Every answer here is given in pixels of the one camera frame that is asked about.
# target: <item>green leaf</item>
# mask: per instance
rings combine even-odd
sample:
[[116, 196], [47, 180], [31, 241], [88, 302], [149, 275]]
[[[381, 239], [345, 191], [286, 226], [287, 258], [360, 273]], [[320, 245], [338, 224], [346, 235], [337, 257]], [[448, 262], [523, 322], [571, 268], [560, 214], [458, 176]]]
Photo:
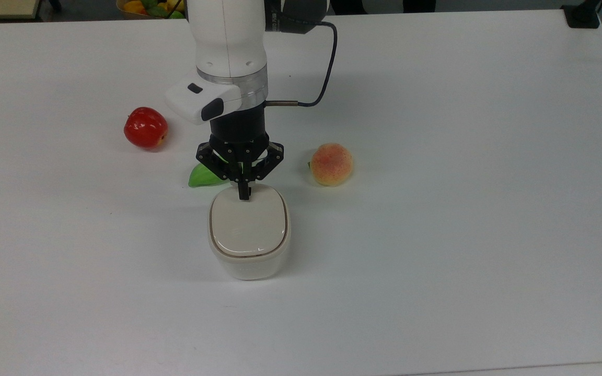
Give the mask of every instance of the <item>green leaf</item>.
[[164, 18], [167, 16], [167, 14], [169, 14], [169, 12], [162, 9], [162, 7], [158, 7], [157, 5], [155, 5], [154, 7], [146, 8], [145, 11], [148, 12], [149, 15], [159, 18]]
[[145, 9], [157, 7], [157, 0], [141, 0], [141, 3]]
[[198, 186], [220, 185], [227, 183], [227, 180], [218, 178], [208, 167], [203, 164], [197, 164], [189, 174], [189, 186], [196, 188]]

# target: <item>red apple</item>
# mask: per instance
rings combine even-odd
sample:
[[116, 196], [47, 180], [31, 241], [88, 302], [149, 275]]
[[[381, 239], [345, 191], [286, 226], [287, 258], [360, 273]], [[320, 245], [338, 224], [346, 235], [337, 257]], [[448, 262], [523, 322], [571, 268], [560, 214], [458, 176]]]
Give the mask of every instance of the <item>red apple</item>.
[[137, 147], [150, 150], [162, 145], [169, 133], [167, 120], [150, 107], [132, 111], [124, 124], [124, 136]]

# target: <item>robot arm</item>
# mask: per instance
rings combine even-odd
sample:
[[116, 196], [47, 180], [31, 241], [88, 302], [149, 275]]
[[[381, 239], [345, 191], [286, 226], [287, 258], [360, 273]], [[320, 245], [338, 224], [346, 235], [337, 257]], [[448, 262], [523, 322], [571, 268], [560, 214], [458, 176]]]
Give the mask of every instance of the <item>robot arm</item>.
[[247, 200], [249, 183], [265, 178], [284, 157], [282, 145], [271, 143], [264, 128], [263, 33], [307, 33], [324, 18], [328, 0], [186, 1], [196, 69], [169, 89], [167, 104], [193, 124], [210, 121], [210, 141], [199, 145], [196, 157], [218, 177], [236, 182], [239, 198]]

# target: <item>black stand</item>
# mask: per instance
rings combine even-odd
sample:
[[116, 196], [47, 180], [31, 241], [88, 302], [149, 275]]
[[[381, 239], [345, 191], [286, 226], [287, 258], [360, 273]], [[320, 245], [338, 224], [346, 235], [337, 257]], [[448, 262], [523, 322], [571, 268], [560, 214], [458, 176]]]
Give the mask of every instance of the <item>black stand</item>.
[[586, 0], [578, 6], [562, 5], [566, 22], [573, 29], [598, 29], [600, 21], [596, 14], [596, 7], [600, 0]]

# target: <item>yellow fruit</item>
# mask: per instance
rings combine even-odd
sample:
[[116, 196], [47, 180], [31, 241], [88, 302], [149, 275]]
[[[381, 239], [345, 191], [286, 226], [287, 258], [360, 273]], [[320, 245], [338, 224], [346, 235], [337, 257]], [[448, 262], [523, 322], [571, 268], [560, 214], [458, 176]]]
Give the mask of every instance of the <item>yellow fruit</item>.
[[321, 185], [341, 184], [350, 176], [352, 169], [352, 155], [337, 143], [321, 145], [310, 160], [313, 178]]
[[122, 5], [122, 10], [124, 10], [125, 12], [138, 14], [141, 12], [141, 10], [145, 10], [145, 7], [143, 6], [143, 3], [140, 2], [140, 0], [134, 0], [133, 2], [124, 3], [124, 5]]
[[[167, 0], [167, 10], [172, 10], [178, 0]], [[180, 0], [180, 4], [176, 8], [179, 12], [184, 12], [184, 0]]]

